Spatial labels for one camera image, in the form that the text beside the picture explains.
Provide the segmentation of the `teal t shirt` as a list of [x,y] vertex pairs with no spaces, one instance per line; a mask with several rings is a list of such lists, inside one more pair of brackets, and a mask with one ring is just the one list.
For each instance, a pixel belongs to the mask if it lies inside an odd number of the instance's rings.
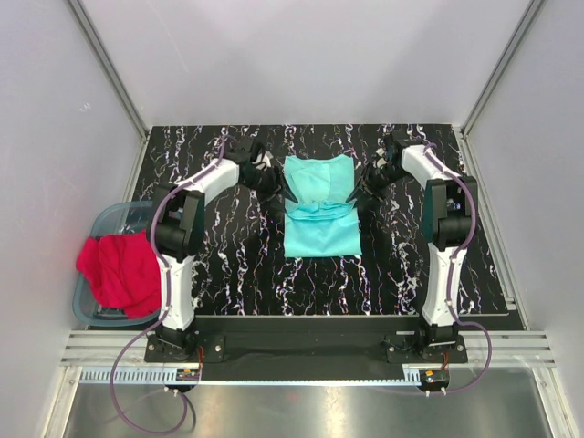
[[353,158],[287,156],[285,180],[296,196],[285,201],[284,255],[288,258],[359,256],[358,210],[347,198],[355,188]]

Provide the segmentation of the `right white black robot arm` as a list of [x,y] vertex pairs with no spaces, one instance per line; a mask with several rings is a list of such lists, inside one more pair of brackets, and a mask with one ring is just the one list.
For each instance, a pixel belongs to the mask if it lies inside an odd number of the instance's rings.
[[422,234],[430,256],[426,298],[411,349],[431,362],[456,348],[460,276],[475,235],[477,184],[441,162],[428,145],[392,145],[375,152],[348,200],[379,199],[406,176],[423,188]]

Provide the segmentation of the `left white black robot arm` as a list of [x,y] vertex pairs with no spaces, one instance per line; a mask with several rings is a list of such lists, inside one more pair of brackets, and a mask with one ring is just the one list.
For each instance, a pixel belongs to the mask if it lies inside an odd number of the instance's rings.
[[195,354],[198,335],[192,275],[204,237],[205,207],[236,185],[267,202],[277,197],[296,199],[282,168],[268,158],[259,162],[217,159],[183,181],[156,189],[148,240],[160,269],[161,310],[150,329],[149,349],[165,349],[178,361]]

